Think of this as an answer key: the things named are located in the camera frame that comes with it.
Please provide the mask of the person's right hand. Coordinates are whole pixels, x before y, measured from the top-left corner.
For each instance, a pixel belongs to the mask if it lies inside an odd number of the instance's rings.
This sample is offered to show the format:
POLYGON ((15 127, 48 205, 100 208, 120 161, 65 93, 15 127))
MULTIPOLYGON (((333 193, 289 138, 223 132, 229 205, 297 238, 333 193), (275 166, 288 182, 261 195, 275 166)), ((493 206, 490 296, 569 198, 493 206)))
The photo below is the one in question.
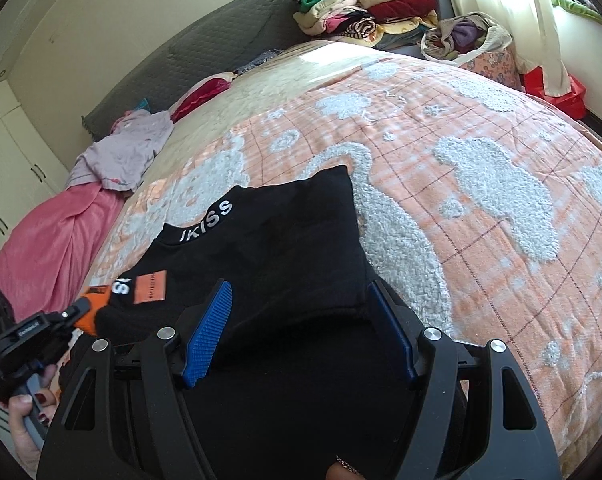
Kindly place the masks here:
POLYGON ((328 468, 326 480, 365 480, 365 478, 350 464, 337 457, 336 461, 328 468))

